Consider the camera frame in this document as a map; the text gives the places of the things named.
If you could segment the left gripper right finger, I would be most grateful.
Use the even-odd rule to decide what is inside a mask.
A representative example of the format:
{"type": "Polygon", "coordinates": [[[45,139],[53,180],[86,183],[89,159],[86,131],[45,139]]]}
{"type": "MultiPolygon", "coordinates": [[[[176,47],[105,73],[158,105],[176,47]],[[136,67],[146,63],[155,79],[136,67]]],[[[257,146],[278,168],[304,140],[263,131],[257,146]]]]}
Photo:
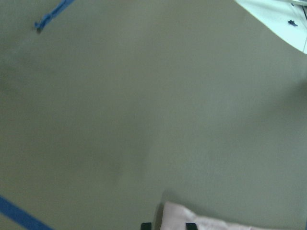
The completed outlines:
{"type": "Polygon", "coordinates": [[[186,230],[197,230],[197,225],[195,223],[186,223],[186,230]]]}

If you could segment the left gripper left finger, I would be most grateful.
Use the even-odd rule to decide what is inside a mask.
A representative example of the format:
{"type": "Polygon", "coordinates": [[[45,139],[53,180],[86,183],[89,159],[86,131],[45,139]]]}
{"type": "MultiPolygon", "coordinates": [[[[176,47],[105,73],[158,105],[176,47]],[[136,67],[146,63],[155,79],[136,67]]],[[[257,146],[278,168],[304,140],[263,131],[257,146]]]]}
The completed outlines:
{"type": "Polygon", "coordinates": [[[141,224],[140,230],[151,230],[152,229],[152,223],[151,222],[145,222],[141,224]]]}

